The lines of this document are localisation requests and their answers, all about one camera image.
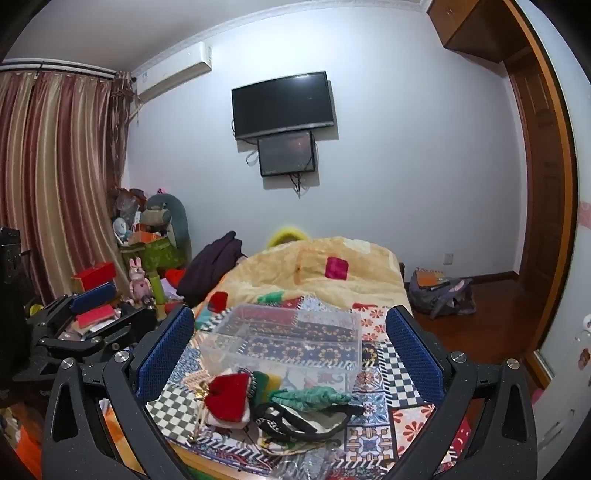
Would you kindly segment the green knitted glove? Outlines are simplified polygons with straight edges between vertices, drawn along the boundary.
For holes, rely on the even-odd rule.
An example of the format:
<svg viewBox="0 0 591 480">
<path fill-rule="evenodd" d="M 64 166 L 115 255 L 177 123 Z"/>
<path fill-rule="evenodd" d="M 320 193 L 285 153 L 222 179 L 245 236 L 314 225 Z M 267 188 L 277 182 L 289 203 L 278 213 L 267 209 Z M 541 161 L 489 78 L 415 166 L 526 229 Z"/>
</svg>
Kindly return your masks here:
<svg viewBox="0 0 591 480">
<path fill-rule="evenodd" d="M 348 405 L 353 400 L 353 395 L 339 392 L 332 387 L 315 386 L 301 390 L 274 390 L 267 399 L 297 411 L 314 412 L 332 406 Z"/>
</svg>

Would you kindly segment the red box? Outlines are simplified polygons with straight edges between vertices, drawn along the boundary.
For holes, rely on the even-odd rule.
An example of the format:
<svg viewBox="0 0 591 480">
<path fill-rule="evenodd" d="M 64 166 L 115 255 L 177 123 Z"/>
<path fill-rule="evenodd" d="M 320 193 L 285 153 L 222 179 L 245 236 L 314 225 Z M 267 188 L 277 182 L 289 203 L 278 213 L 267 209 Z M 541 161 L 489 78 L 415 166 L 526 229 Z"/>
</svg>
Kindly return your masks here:
<svg viewBox="0 0 591 480">
<path fill-rule="evenodd" d="M 71 290 L 81 294 L 100 285 L 111 282 L 116 277 L 113 262 L 96 263 L 71 277 Z"/>
</svg>

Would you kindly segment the pink bunny plush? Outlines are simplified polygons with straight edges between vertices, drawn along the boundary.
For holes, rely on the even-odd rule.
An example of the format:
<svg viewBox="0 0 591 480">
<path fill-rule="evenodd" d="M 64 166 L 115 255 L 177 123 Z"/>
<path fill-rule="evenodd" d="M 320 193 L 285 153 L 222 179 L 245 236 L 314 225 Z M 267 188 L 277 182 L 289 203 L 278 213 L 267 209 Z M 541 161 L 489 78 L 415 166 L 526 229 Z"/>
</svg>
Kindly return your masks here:
<svg viewBox="0 0 591 480">
<path fill-rule="evenodd" d="M 134 257 L 129 260 L 129 289 L 131 298 L 135 302 L 147 305 L 152 301 L 151 284 L 142 268 L 141 259 L 139 257 Z"/>
</svg>

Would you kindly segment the red santa hat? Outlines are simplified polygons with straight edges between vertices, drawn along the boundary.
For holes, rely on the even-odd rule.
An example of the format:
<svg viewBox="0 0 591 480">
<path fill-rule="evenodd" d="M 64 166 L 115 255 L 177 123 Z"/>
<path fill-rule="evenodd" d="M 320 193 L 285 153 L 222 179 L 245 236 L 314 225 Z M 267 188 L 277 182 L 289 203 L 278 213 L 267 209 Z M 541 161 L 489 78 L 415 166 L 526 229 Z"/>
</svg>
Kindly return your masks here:
<svg viewBox="0 0 591 480">
<path fill-rule="evenodd" d="M 249 387 L 247 373 L 214 377 L 204 397 L 204 423 L 214 428 L 243 429 L 250 421 Z"/>
</svg>

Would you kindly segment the green storage box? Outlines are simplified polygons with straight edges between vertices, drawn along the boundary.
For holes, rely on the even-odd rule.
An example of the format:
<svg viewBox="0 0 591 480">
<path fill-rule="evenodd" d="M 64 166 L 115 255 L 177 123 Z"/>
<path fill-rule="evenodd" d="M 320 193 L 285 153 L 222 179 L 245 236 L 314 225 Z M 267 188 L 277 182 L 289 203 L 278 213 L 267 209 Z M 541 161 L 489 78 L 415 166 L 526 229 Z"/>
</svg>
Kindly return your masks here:
<svg viewBox="0 0 591 480">
<path fill-rule="evenodd" d="M 146 273 L 176 269 L 185 264 L 184 252 L 176 248 L 167 237 L 149 243 L 123 245 L 118 250 L 126 273 L 130 271 L 129 262 L 135 258 L 141 260 L 142 269 Z"/>
</svg>

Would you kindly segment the dark purple clothing pile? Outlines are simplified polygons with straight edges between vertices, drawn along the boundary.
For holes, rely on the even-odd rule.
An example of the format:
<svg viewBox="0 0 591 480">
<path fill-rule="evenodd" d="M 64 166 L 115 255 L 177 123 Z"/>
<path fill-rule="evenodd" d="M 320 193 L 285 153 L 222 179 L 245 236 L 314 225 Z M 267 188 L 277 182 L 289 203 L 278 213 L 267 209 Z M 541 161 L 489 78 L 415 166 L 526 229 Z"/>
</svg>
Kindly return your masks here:
<svg viewBox="0 0 591 480">
<path fill-rule="evenodd" d="M 197 306 L 242 257 L 242 240 L 235 231 L 229 231 L 193 258 L 178 283 L 177 294 L 186 305 Z"/>
</svg>

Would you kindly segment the grey green plush toy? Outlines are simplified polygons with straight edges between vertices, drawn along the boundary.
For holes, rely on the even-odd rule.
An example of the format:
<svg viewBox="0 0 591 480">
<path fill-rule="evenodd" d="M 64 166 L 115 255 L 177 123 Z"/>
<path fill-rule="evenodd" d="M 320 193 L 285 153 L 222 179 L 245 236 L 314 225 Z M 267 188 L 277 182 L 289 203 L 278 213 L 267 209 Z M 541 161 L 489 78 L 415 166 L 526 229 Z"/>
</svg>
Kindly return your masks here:
<svg viewBox="0 0 591 480">
<path fill-rule="evenodd" d="M 183 263 L 189 260 L 191 244 L 188 222 L 179 199 L 167 193 L 150 196 L 140 214 L 140 223 L 163 234 L 180 254 Z"/>
</svg>

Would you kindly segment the patchwork patterned blanket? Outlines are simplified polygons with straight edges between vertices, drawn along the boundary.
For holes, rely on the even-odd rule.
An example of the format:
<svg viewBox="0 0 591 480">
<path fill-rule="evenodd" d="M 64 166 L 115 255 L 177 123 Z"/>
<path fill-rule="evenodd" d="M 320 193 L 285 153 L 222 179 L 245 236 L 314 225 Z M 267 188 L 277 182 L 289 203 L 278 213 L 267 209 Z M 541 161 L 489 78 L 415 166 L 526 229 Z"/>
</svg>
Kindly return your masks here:
<svg viewBox="0 0 591 480">
<path fill-rule="evenodd" d="M 387 308 L 370 304 L 353 305 L 361 318 L 362 367 L 349 377 L 335 370 L 290 370 L 277 366 L 267 375 L 280 377 L 285 390 L 311 387 L 346 387 L 363 415 L 349 422 L 335 435 L 345 455 L 337 463 L 342 476 L 369 477 L 391 469 L 418 437 L 435 405 L 426 402 L 386 336 Z M 211 463 L 213 470 L 229 468 L 240 473 L 270 475 L 273 466 L 286 457 L 288 448 L 266 441 L 253 425 L 242 430 L 197 426 L 194 393 L 197 381 L 204 378 L 204 355 L 191 341 L 182 353 L 160 396 L 146 409 L 162 435 L 178 450 L 184 463 L 195 472 L 198 461 Z"/>
</svg>

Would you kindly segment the clear plastic storage box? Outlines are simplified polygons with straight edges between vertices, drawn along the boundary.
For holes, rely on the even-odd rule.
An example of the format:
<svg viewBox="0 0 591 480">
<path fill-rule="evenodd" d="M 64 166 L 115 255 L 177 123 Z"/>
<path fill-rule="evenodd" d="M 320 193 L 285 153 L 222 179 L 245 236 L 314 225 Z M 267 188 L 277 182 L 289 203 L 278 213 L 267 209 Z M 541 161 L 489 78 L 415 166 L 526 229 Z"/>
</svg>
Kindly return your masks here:
<svg viewBox="0 0 591 480">
<path fill-rule="evenodd" d="M 240 368 L 274 375 L 285 390 L 353 390 L 362 370 L 358 314 L 240 304 L 197 331 L 202 366 L 212 376 Z"/>
</svg>

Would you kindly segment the striped red curtain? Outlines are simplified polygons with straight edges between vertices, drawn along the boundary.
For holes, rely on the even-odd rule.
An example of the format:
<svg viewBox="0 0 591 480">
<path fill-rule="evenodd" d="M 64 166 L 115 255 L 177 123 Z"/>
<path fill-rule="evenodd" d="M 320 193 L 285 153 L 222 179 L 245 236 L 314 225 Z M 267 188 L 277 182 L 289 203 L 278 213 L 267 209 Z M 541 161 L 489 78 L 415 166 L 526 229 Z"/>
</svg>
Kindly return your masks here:
<svg viewBox="0 0 591 480">
<path fill-rule="evenodd" d="M 129 291 L 111 218 L 133 96 L 126 72 L 111 80 L 53 71 L 1 75 L 1 223 L 20 231 L 46 302 L 70 293 L 75 274 L 103 262 L 113 264 L 118 290 Z"/>
</svg>

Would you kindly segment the yellow fluffy cushion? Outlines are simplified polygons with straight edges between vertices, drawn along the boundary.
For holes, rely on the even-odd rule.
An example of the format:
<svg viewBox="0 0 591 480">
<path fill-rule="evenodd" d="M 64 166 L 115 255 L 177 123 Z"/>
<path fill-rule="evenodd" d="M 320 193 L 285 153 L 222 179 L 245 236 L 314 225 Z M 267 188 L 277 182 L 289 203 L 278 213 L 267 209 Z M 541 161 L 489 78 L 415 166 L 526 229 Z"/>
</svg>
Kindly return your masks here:
<svg viewBox="0 0 591 480">
<path fill-rule="evenodd" d="M 303 241 L 307 239 L 308 235 L 301 231 L 301 229 L 293 226 L 281 227 L 279 230 L 273 233 L 269 243 L 267 243 L 267 248 L 270 249 L 290 242 Z"/>
</svg>

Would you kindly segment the white air conditioner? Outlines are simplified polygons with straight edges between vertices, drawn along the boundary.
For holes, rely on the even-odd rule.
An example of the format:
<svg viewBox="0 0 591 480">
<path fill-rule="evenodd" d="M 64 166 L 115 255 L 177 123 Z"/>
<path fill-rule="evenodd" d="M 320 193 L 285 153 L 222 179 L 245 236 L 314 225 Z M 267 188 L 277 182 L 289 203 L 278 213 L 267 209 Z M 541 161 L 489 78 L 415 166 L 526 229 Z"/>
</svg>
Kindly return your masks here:
<svg viewBox="0 0 591 480">
<path fill-rule="evenodd" d="M 188 46 L 136 76 L 136 92 L 141 103 L 197 77 L 211 72 L 211 46 L 199 42 Z"/>
</svg>

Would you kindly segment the wooden door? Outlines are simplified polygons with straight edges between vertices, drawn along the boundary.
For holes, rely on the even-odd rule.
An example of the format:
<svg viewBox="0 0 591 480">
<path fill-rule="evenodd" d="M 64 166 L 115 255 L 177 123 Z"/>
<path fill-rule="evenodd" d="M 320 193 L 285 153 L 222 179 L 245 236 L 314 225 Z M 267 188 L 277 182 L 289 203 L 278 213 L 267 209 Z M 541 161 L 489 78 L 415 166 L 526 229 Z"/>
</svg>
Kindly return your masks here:
<svg viewBox="0 0 591 480">
<path fill-rule="evenodd" d="M 541 308 L 529 347 L 533 351 L 550 329 L 568 273 L 576 162 L 564 99 L 550 63 L 525 47 L 506 66 L 526 151 L 527 219 L 519 280 Z"/>
</svg>

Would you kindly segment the small black wall monitor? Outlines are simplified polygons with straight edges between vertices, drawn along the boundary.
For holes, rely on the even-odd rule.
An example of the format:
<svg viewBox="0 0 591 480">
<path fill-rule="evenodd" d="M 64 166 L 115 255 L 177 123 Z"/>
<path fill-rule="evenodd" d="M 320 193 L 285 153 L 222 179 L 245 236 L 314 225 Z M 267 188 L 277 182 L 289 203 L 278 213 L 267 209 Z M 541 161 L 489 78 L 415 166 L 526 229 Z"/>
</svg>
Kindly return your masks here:
<svg viewBox="0 0 591 480">
<path fill-rule="evenodd" d="M 263 178 L 315 172 L 315 138 L 311 131 L 259 138 L 259 171 Z"/>
</svg>

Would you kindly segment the large black wall television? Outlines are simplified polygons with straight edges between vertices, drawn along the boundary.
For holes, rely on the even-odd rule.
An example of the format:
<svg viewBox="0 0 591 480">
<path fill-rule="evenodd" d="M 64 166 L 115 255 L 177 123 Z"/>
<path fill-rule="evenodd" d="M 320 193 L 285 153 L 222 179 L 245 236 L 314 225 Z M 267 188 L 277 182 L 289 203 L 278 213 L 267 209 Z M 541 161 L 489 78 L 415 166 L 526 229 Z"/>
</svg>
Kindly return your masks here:
<svg viewBox="0 0 591 480">
<path fill-rule="evenodd" d="M 325 71 L 235 88 L 231 91 L 231 101 L 236 139 L 335 125 Z"/>
</svg>

